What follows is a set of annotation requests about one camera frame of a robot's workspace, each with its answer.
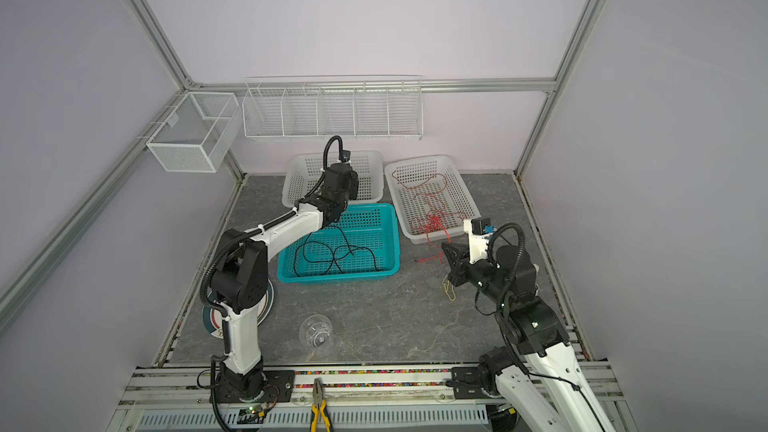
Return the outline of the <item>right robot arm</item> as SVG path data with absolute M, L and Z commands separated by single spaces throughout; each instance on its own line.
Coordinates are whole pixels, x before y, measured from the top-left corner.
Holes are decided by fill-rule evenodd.
M 481 356 L 482 389 L 512 406 L 532 431 L 613 431 L 592 391 L 559 314 L 537 292 L 538 267 L 514 245 L 492 259 L 444 243 L 448 280 L 470 284 L 498 308 L 504 346 Z

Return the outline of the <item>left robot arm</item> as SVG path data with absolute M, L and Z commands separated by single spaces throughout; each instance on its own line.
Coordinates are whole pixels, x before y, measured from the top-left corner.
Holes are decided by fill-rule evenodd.
M 224 353 L 213 359 L 213 390 L 231 389 L 244 401 L 263 394 L 257 306 L 269 285 L 269 263 L 302 237 L 338 222 L 357 189 L 350 162 L 333 163 L 289 212 L 250 231 L 229 229 L 221 236 L 199 292 L 201 302 L 221 316 Z

